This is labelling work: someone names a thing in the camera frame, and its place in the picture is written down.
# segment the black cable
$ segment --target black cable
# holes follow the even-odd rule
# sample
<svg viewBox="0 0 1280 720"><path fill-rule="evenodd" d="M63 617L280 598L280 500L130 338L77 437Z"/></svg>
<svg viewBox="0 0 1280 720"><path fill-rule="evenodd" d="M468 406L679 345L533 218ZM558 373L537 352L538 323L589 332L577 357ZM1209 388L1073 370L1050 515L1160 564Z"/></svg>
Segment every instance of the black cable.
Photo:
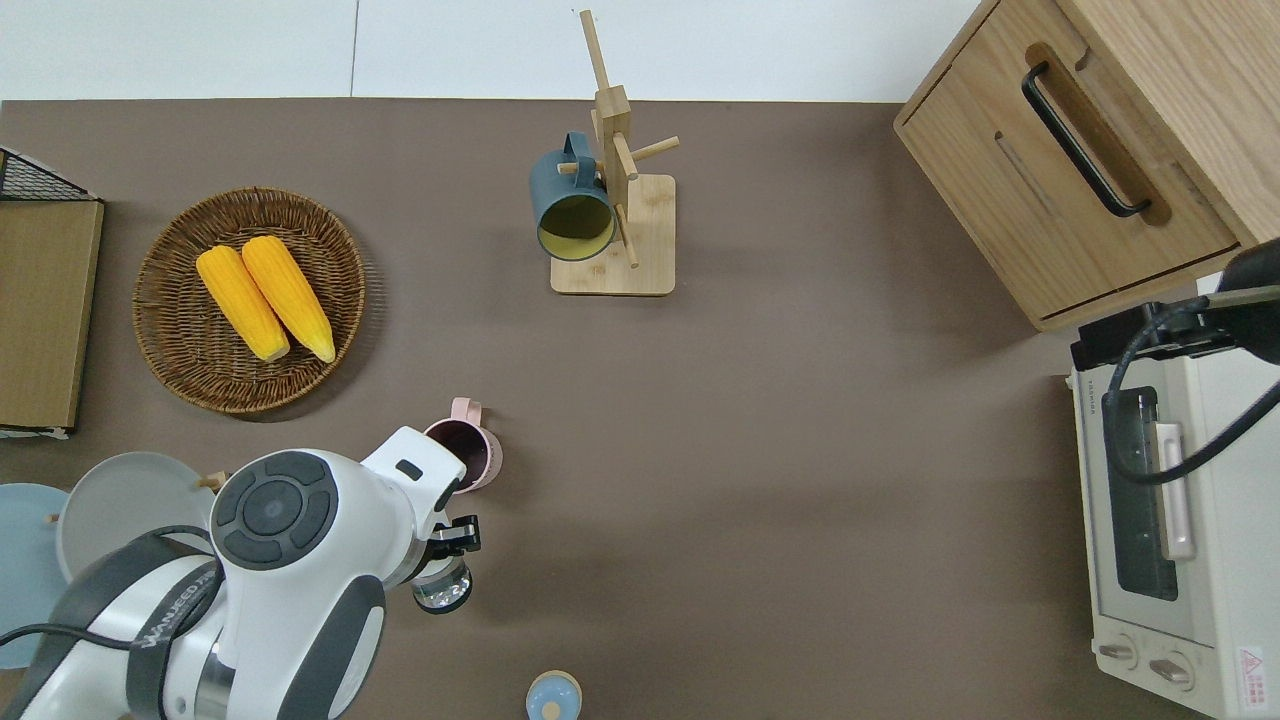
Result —
<svg viewBox="0 0 1280 720"><path fill-rule="evenodd" d="M1164 311L1156 314L1153 318L1147 320L1147 324L1138 331L1138 334L1135 334L1133 340L1129 341L1129 345L1125 346L1124 352L1120 355L1120 360L1116 361L1115 373L1111 375L1111 384L1107 386L1107 393L1102 396L1102 441L1107 452L1107 462L1110 462L1112 471L1130 483L1160 486L1170 480L1176 480L1189 473L1194 473L1202 465L1226 450L1233 442L1239 439L1240 436L1256 425L1258 420L1271 411L1271 409L1280 405L1280 382L1277 382L1271 386L1271 389L1262 393L1262 397L1251 405L1248 410L1233 420L1226 429L1219 433L1217 437L1204 443L1204 447L1183 459L1183 461L1178 465L1158 473L1146 473L1133 470L1125 464L1125 456L1116 447L1114 425L1120 404L1120 384L1124 382L1124 374L1129 369L1129 364L1133 363L1134 357L1143 348L1147 338L1160 327L1167 324L1178 315L1203 313L1208 309L1208 302L1207 297L1199 296L1170 305Z"/></svg>
<svg viewBox="0 0 1280 720"><path fill-rule="evenodd" d="M195 525L166 525L164 528L156 528L154 530L146 532L141 537L172 536L178 533L196 536L204 538L205 541L209 541L209 532L205 530L204 528L197 528ZM196 610L192 611L192 614L186 619L186 621L183 621L182 626L178 628L178 632L174 633L174 638L182 637L184 633L187 633L187 630L191 630L193 626L196 626L196 624L200 623L200 619L204 618L206 612L209 612L210 607L212 607L214 598L218 596L218 589L223 584L223 579L227 577L223 571L221 562L218 562L215 571L218 574L214 578L214 582L210 584L209 591L200 600L200 605L196 607ZM5 644L12 643L18 638L33 635L36 633L44 633L50 635L67 635L79 641L93 643L96 646L106 647L110 650L127 651L131 647L129 641L118 641L115 638L109 638L106 635L92 633L83 628L77 628L74 625L61 625L58 623L36 623L33 625L23 625L22 628L17 628L12 632L5 633L4 635L0 635L0 647L4 647Z"/></svg>
<svg viewBox="0 0 1280 720"><path fill-rule="evenodd" d="M50 635L68 635L78 641L91 642L110 650L129 650L129 641L118 641L115 638L109 638L106 635L100 635L97 633L91 633L82 628L76 628L74 625L59 625L56 623L37 623L35 625L23 625L17 630L8 632L0 635L0 646L12 643L13 641L33 635L36 633L46 633Z"/></svg>
<svg viewBox="0 0 1280 720"><path fill-rule="evenodd" d="M212 546L212 539L209 537L209 530L204 528L197 528L196 525L165 525L164 528L156 528L154 530L148 530L147 533L145 533L145 536L147 537L173 536L173 534L196 536L198 538L202 538L205 542L210 543L210 546ZM200 620L205 616L205 614L209 612L209 609L212 607L214 600L218 597L218 591L219 588L221 588L223 580L227 578L227 574L223 571L221 562L218 562L218 565L214 568L214 571L216 573L216 575L214 575L214 580L212 583L210 583L207 592L205 592L204 596L200 598L198 605L191 612L191 615L188 615L187 619L183 620L182 625L173 635L174 639L178 639L182 635L187 634L187 632L195 628L196 624L200 623Z"/></svg>

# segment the toaster oven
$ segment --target toaster oven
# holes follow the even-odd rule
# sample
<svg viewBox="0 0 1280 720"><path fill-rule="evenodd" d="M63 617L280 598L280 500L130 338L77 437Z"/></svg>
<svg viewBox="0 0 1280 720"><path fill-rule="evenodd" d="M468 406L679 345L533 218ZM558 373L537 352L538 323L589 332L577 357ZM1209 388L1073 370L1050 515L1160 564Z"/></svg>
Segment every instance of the toaster oven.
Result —
<svg viewBox="0 0 1280 720"><path fill-rule="evenodd" d="M1098 667L1213 717L1280 719L1280 413L1183 479L1132 484L1103 450L1112 370L1069 378ZM1117 445L1132 466L1175 465L1277 378L1243 350L1138 360Z"/></svg>

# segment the brown table surface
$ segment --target brown table surface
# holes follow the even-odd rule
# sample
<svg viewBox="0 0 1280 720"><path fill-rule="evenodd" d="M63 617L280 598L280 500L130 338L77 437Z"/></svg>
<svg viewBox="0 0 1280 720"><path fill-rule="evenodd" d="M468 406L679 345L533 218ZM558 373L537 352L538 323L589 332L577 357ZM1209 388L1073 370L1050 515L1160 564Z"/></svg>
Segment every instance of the brown table surface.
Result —
<svg viewBox="0 0 1280 720"><path fill-rule="evenodd" d="M0 441L0 479L358 459L467 395L507 454L449 506L481 519L475 594L433 618L392 591L349 717L524 717L553 667L616 720L1193 716L1093 664L1070 333L1032 331L897 106L636 102L634 143L682 141L641 163L678 187L663 299L549 287L527 173L588 109L5 102L0 142L109 205L81 429ZM371 279L348 361L257 423L170 395L129 306L164 225L248 184L335 211Z"/></svg>

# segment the white wall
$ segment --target white wall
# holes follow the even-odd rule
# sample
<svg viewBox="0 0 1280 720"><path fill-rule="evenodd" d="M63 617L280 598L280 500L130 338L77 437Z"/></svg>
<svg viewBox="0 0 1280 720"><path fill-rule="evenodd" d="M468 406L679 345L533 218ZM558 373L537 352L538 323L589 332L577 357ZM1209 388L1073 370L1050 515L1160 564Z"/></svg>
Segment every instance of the white wall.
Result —
<svg viewBox="0 0 1280 720"><path fill-rule="evenodd" d="M0 0L0 99L905 100L978 0Z"/></svg>

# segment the mug rack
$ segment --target mug rack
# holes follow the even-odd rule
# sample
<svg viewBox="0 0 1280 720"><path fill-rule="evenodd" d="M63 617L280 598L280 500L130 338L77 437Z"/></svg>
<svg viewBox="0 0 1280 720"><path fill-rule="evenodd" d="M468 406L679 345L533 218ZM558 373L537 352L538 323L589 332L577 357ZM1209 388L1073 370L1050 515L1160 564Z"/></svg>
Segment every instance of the mug rack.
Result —
<svg viewBox="0 0 1280 720"><path fill-rule="evenodd" d="M552 288L562 295L668 295L676 288L676 178L641 174L636 161L677 147L678 137L631 150L631 104L621 85L609 85L590 10L582 32L595 72L596 170L617 214L621 242L582 261L552 259ZM559 172L577 172L562 163Z"/></svg>

